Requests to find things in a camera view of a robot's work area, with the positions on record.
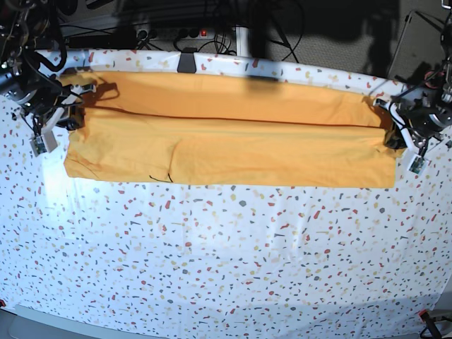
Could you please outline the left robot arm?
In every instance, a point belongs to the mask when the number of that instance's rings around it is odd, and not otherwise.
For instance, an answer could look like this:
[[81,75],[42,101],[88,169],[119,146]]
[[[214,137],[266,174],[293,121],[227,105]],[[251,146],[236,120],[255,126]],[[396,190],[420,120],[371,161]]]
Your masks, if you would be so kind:
[[440,32],[444,59],[424,72],[419,83],[408,85],[387,101],[376,99],[374,106],[388,112],[393,122],[384,145],[394,150],[408,148],[424,157],[430,139],[441,141],[441,132],[451,126],[451,14],[441,25],[418,11],[416,14]]

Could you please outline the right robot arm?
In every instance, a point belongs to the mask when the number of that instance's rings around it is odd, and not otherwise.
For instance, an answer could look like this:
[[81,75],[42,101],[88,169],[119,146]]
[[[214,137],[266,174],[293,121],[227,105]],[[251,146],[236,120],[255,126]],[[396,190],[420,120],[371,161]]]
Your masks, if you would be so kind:
[[58,12],[76,5],[76,1],[1,2],[1,95],[21,107],[12,118],[21,118],[35,136],[45,127],[82,128],[82,96],[95,91],[94,85],[81,89],[62,85],[56,76],[68,58]]

